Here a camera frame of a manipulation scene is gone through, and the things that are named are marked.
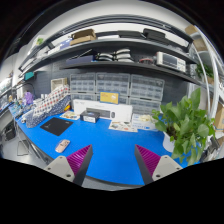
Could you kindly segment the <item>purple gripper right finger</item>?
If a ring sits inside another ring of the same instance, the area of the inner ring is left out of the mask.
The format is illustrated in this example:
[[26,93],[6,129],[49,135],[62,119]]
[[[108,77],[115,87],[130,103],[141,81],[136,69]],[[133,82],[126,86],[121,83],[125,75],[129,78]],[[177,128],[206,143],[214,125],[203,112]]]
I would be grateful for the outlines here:
[[170,156],[159,156],[139,145],[135,145],[134,155],[145,185],[182,169]]

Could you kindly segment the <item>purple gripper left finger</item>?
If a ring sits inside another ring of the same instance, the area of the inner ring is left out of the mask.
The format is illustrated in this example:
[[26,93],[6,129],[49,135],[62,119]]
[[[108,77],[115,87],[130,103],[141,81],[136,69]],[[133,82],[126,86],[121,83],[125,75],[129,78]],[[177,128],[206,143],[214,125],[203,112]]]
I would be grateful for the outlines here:
[[92,145],[88,145],[67,157],[57,157],[47,165],[44,170],[81,186],[86,176],[92,155]]

